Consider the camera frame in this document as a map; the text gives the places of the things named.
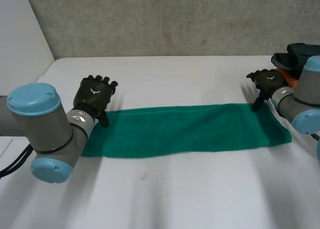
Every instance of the green towel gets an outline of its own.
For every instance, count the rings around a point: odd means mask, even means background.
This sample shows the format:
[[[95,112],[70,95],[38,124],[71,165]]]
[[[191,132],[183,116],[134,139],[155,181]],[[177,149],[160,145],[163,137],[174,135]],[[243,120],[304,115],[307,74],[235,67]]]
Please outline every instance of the green towel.
[[[84,157],[147,158],[183,152],[222,152],[272,147],[291,135],[264,104],[152,107],[110,111],[110,126],[97,124]]]

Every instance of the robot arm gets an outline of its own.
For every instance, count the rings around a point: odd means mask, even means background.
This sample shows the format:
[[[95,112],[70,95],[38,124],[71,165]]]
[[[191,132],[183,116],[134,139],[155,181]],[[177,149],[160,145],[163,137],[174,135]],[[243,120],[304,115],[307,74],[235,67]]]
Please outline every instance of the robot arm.
[[[254,111],[263,100],[271,99],[280,116],[287,119],[298,132],[311,135],[320,131],[320,56],[308,59],[295,90],[275,70],[256,71],[247,77],[260,90],[252,106]]]
[[[27,137],[36,152],[31,172],[48,183],[63,183],[72,173],[98,119],[118,83],[92,75],[84,78],[67,114],[55,88],[46,83],[21,86],[0,97],[0,136]]]

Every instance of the dark fabric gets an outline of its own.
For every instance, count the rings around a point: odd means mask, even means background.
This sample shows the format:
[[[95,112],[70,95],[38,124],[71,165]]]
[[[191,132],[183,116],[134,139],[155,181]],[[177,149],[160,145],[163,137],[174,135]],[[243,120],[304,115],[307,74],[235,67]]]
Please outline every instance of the dark fabric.
[[[108,112],[97,124],[84,157],[147,158],[183,152],[222,152],[272,147],[291,135],[264,104],[170,106]]]
[[[271,62],[277,68],[289,70],[291,76],[296,79],[300,77],[307,60],[320,55],[320,45],[294,43],[288,45],[286,50],[288,53],[275,53]]]

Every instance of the white tabletop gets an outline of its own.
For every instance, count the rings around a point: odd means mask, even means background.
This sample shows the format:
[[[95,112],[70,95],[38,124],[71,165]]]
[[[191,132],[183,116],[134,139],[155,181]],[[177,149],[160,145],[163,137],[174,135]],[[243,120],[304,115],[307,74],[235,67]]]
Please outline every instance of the white tabletop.
[[[257,95],[246,74],[263,68],[273,68],[270,56],[65,58],[39,82],[56,88],[66,111],[90,74],[119,83],[108,110],[245,103]],[[280,120],[292,132],[290,144],[146,159],[80,158],[63,184],[33,177],[32,155],[0,180],[0,228],[318,228],[316,142]],[[0,167],[27,144],[14,139]]]

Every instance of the black bag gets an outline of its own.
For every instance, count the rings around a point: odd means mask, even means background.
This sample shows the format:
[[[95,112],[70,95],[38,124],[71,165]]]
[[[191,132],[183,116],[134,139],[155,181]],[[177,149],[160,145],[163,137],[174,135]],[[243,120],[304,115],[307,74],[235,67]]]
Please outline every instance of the black bag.
[[[275,53],[271,62],[277,68],[289,70],[291,76],[296,79],[300,77],[307,60],[320,55],[320,45],[294,43],[288,45],[286,50],[288,53]]]

